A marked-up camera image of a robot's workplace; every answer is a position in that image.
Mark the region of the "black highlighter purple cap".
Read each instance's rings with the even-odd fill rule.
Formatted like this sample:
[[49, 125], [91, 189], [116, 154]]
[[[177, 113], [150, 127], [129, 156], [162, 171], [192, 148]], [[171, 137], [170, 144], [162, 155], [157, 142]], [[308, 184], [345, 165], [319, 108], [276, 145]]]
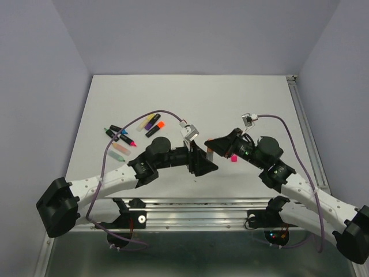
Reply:
[[146, 124], [145, 130], [150, 130], [153, 127], [153, 125], [160, 119], [160, 117], [161, 115], [159, 113], [153, 115], [150, 118], [149, 122]]

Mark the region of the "yellow translucent highlighter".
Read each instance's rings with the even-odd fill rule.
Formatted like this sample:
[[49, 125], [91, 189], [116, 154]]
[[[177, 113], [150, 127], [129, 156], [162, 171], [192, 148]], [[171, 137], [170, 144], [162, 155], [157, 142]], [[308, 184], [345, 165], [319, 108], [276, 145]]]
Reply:
[[149, 114], [148, 116], [146, 116], [143, 121], [137, 126], [136, 130], [138, 132], [142, 131], [154, 116], [155, 114]]

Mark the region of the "black highlighter green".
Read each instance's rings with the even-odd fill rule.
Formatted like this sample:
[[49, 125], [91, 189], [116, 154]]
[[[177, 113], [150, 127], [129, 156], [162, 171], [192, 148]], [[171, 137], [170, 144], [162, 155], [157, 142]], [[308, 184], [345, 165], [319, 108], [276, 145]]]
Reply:
[[116, 133], [114, 133], [111, 129], [104, 129], [105, 134], [110, 137], [111, 139], [114, 139], [115, 142], [119, 141], [119, 137], [116, 137]]

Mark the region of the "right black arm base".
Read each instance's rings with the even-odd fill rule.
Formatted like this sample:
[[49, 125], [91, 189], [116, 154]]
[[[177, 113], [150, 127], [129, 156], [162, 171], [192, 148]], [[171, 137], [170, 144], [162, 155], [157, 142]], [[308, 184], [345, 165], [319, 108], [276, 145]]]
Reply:
[[277, 196], [269, 200], [266, 208], [252, 209], [247, 211], [247, 216], [244, 221], [246, 230], [263, 229], [265, 240], [261, 242], [268, 244], [271, 247], [279, 249], [293, 249], [296, 245], [288, 246], [290, 239], [289, 228], [294, 227], [284, 222], [280, 212], [291, 201], [283, 196]]

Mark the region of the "black highlighter pink cap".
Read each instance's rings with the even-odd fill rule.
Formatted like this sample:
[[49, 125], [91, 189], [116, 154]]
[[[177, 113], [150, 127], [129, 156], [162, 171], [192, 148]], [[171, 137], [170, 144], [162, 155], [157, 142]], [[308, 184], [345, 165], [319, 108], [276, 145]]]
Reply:
[[136, 147], [137, 145], [135, 144], [134, 140], [130, 139], [129, 137], [127, 137], [125, 134], [120, 134], [119, 138], [121, 140], [123, 140], [125, 143], [127, 143], [130, 146]]

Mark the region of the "black highlighter blue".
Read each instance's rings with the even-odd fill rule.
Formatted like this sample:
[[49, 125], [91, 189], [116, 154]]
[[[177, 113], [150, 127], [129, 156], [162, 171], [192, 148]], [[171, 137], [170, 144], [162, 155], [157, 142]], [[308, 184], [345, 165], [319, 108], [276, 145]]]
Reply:
[[121, 127], [118, 127], [116, 125], [111, 125], [110, 129], [114, 132], [120, 132], [121, 134], [128, 134], [128, 132], [125, 129], [122, 129]]

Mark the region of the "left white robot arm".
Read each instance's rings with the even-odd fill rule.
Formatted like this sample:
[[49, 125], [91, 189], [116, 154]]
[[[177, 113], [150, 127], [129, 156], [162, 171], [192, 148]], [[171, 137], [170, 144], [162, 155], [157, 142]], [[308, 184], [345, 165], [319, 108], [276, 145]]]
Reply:
[[186, 166], [196, 177], [218, 170], [195, 141], [172, 148], [165, 137], [155, 138], [145, 151], [127, 164], [103, 174], [68, 182], [64, 177], [52, 181], [36, 203], [36, 209], [50, 238], [69, 232], [80, 218], [83, 208], [97, 199], [123, 190], [147, 185], [159, 177], [159, 169]]

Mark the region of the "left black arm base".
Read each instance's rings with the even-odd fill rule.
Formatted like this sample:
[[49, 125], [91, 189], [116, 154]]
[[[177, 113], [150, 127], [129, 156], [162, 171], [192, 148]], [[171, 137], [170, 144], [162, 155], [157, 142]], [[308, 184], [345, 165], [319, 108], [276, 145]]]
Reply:
[[146, 204], [140, 199], [133, 199], [129, 201], [129, 206], [120, 199], [112, 198], [113, 207], [118, 211], [117, 216], [111, 222], [96, 221], [92, 223], [95, 228], [102, 230], [107, 234], [107, 242], [111, 249], [118, 252], [136, 252], [146, 250], [149, 245], [146, 242], [133, 238], [134, 230], [146, 228], [147, 212], [144, 210], [132, 211], [135, 204], [138, 203], [139, 208], [145, 208]]

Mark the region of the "black highlighter orange cap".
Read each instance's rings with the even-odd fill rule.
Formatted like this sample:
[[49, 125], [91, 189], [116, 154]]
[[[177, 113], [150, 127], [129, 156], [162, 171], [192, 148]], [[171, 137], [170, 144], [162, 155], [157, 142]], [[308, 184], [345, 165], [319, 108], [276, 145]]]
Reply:
[[163, 121], [160, 121], [154, 127], [151, 127], [150, 130], [145, 134], [145, 136], [147, 138], [150, 138], [152, 135], [154, 135], [156, 132], [158, 132], [163, 127], [165, 127], [165, 123]]

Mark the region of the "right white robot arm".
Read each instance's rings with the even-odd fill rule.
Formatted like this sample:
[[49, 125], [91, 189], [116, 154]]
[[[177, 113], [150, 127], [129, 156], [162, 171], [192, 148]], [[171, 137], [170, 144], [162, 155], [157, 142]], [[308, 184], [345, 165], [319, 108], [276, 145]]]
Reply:
[[260, 179], [269, 188], [288, 196], [318, 214], [333, 227], [337, 249], [354, 263], [368, 259], [368, 206], [357, 208], [326, 192], [313, 188], [301, 175], [280, 158], [283, 150], [277, 140], [262, 137], [256, 144], [246, 141], [240, 129], [225, 137], [208, 140], [205, 145], [216, 154], [236, 155], [262, 169]]

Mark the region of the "translucent highlighter orange ink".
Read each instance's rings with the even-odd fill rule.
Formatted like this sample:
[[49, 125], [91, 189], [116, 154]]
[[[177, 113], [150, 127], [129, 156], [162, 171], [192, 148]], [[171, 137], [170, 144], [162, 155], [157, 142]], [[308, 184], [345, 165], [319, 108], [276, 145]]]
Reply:
[[119, 151], [120, 153], [129, 156], [131, 154], [131, 151], [124, 146], [118, 144], [118, 143], [112, 143], [112, 147]]

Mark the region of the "translucent highlighter mint green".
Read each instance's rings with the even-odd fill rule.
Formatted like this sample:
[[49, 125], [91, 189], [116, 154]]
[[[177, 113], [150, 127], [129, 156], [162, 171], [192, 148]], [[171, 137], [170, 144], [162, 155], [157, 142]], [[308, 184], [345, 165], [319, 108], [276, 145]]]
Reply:
[[111, 158], [113, 158], [114, 160], [118, 161], [118, 162], [125, 162], [125, 159], [123, 156], [121, 156], [120, 154], [112, 151], [112, 150], [108, 150], [107, 155]]

